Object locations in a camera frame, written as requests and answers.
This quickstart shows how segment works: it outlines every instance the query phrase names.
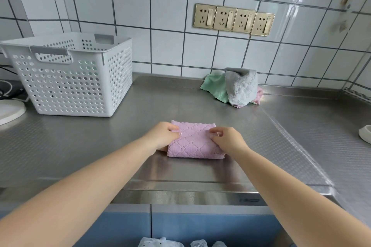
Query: textured metal surface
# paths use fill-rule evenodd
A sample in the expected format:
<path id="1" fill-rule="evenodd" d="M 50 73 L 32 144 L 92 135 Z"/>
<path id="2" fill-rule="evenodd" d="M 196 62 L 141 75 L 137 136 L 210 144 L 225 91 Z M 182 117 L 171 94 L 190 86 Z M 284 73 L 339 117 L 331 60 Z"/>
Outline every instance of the textured metal surface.
<path id="1" fill-rule="evenodd" d="M 166 81 L 173 84 L 166 86 L 163 84 Z M 179 80 L 140 76 L 111 118 L 38 115 L 28 104 L 28 111 L 21 118 L 0 128 L 0 187 L 7 188 L 0 200 L 24 201 L 142 136 L 158 121 L 172 119 L 233 126 L 252 149 L 317 191 L 331 193 L 330 180 L 261 106 L 236 109 L 203 90 L 185 87 Z M 250 200 L 241 198 L 242 194 L 253 199 L 257 195 L 242 169 L 229 157 L 224 160 L 167 158 L 159 152 L 144 163 L 118 199 L 133 203 L 137 196 L 128 200 L 130 197 L 125 198 L 125 192 L 129 195 L 135 190 L 158 192 L 137 203 L 200 204 L 208 202 L 205 192 L 214 192 L 220 196 L 215 194 L 213 204 L 246 205 Z M 182 200 L 174 191 L 202 196 Z"/>
<path id="2" fill-rule="evenodd" d="M 339 100 L 264 96 L 264 109 L 298 141 L 334 182 L 342 207 L 371 226 L 371 145 L 358 136 L 371 106 Z"/>

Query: laundry basket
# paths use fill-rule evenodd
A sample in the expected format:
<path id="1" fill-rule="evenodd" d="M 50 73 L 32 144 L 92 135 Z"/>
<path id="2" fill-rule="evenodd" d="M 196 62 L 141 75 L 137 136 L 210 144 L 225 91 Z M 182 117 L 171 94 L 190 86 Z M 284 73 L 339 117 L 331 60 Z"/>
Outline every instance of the laundry basket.
<path id="1" fill-rule="evenodd" d="M 71 32 L 0 42 L 40 114 L 110 117 L 132 84 L 132 40 Z"/>

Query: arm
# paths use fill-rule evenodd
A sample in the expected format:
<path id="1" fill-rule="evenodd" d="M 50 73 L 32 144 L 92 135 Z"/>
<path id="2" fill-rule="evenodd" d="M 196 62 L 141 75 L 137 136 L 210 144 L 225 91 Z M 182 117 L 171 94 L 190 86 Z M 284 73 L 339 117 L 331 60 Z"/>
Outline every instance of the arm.
<path id="1" fill-rule="evenodd" d="M 251 150 L 234 128 L 210 131 L 219 134 L 213 141 L 241 166 L 297 246 L 370 246 L 366 225 Z"/>
<path id="2" fill-rule="evenodd" d="M 47 188 L 0 221 L 0 246 L 72 246 L 156 149 L 179 137 L 160 122 L 146 135 Z"/>

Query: person's right hand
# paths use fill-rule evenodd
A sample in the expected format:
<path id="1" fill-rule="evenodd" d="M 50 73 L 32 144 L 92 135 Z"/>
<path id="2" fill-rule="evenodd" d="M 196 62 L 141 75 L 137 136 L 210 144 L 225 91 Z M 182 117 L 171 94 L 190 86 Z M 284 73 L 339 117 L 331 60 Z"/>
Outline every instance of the person's right hand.
<path id="1" fill-rule="evenodd" d="M 234 156 L 237 153 L 249 149 L 241 134 L 233 127 L 214 127 L 210 133 L 217 133 L 218 136 L 212 137 L 212 140 L 228 155 Z"/>

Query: white bowl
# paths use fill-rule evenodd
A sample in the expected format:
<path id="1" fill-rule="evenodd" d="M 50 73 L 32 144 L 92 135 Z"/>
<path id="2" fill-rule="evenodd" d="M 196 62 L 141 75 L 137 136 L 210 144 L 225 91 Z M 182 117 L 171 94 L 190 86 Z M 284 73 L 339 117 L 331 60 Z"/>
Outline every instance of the white bowl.
<path id="1" fill-rule="evenodd" d="M 365 127 L 359 129 L 359 136 L 362 140 L 371 144 L 371 125 L 366 125 Z"/>

